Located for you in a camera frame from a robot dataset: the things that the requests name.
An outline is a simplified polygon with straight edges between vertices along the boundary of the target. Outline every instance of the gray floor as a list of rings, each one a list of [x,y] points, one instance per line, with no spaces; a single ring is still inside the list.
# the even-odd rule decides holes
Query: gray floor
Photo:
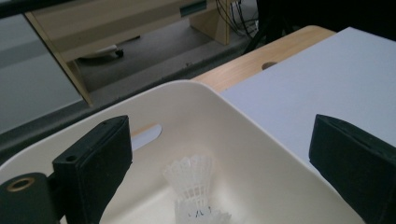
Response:
[[[242,1],[242,9],[246,21],[257,18],[255,0]],[[254,30],[254,21],[247,25]],[[123,99],[164,82],[196,77],[239,57],[250,40],[243,33],[242,29],[231,31],[230,44],[223,46],[184,20],[118,44],[124,50],[123,58],[107,55],[77,60],[93,106],[85,102],[70,105],[1,134],[0,164],[34,142]]]

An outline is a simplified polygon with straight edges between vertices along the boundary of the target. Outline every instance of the screw hole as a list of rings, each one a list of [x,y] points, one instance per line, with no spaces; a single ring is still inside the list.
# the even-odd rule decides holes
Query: screw hole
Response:
[[[34,178],[25,177],[12,182],[10,185],[8,185],[7,190],[10,192],[17,192],[29,188],[33,183],[35,183]]]
[[[272,65],[275,65],[275,64],[276,64],[275,62],[264,63],[262,65],[262,70],[265,70],[265,69],[267,69],[267,68],[269,68],[269,67],[271,67]]]

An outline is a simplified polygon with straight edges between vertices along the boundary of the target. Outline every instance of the desk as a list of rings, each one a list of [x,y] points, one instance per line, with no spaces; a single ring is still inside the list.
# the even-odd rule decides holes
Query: desk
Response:
[[[335,32],[318,26],[306,26],[195,77],[193,80],[203,82],[215,91],[224,91],[236,83],[258,74],[262,70],[264,63],[279,63],[334,34]]]
[[[316,114],[345,120],[396,146],[396,42],[353,28],[323,34],[328,38],[264,71],[261,65],[268,60],[278,62],[293,54],[292,41],[282,51],[287,53],[260,58],[259,52],[288,45],[276,42],[253,52],[256,57],[246,55],[196,80],[221,91],[308,166]]]

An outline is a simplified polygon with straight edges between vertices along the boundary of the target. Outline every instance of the black cable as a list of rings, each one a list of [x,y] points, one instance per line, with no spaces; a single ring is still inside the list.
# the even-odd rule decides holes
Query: black cable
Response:
[[[230,26],[230,28],[231,28],[235,33],[237,33],[237,34],[239,35],[237,25],[236,25],[236,24],[229,23],[229,21],[231,21],[232,19],[230,18],[230,15],[227,13],[227,10],[224,8],[224,6],[223,6],[222,3],[220,2],[220,0],[216,0],[216,6],[217,6],[218,13],[220,14],[221,18]],[[224,12],[224,14],[226,15],[226,17],[227,17],[228,20],[227,20],[226,18],[224,18],[223,14],[221,13],[220,10],[222,10],[222,11]]]
[[[255,32],[257,32],[257,29],[256,29],[256,22],[253,22],[253,23],[251,23],[250,25],[247,25],[247,32],[248,32],[250,35],[253,34],[253,33],[255,33]]]
[[[244,26],[245,33],[247,34],[247,36],[250,39],[253,39],[253,37],[250,35],[250,32],[248,31],[247,26],[245,25],[245,19],[244,19],[243,13],[242,13],[242,8],[241,8],[240,2],[236,2],[236,9],[238,10],[239,18],[241,19],[242,25]]]
[[[238,27],[237,22],[235,20],[235,15],[233,14],[233,3],[231,3],[231,15],[233,16],[233,24],[235,24],[236,27]]]

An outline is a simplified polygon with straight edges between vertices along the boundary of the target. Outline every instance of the cable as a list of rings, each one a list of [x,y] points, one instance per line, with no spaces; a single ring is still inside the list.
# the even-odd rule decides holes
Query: cable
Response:
[[[245,24],[245,19],[244,19],[243,13],[242,13],[242,8],[241,8],[240,1],[236,2],[236,9],[238,10],[239,18],[241,19],[242,25],[244,26],[244,29],[245,29],[245,32],[246,32],[247,36],[250,39],[253,39],[253,37],[250,35],[250,32],[248,31],[248,28],[247,28],[247,26]]]
[[[235,27],[236,24],[231,24],[231,23],[229,23],[229,21],[231,21],[230,15],[228,15],[227,10],[225,10],[225,8],[224,8],[224,6],[222,5],[222,3],[220,2],[220,0],[216,0],[216,6],[217,6],[218,13],[220,14],[221,18],[230,26],[230,28],[231,28],[234,32],[236,32],[236,33],[238,34],[238,31],[237,31],[238,29],[237,29],[237,27]],[[220,11],[220,8],[221,8],[221,10],[224,12],[224,14],[226,15],[226,17],[227,17],[228,20],[224,18],[223,14],[222,14],[221,11]]]
[[[224,8],[224,5],[220,2],[220,0],[216,0],[216,6],[217,6],[217,10],[218,10],[218,13],[220,14],[221,18],[230,26],[230,28],[237,35],[240,35],[240,36],[248,35],[248,36],[250,36],[251,33],[255,32],[256,29],[254,29],[254,28],[250,32],[248,31],[248,28],[245,30],[245,32],[241,32],[240,31],[241,28],[239,28],[240,26],[236,22],[234,14],[233,14],[233,3],[231,3],[231,16],[230,16],[229,13],[227,13],[227,10]]]

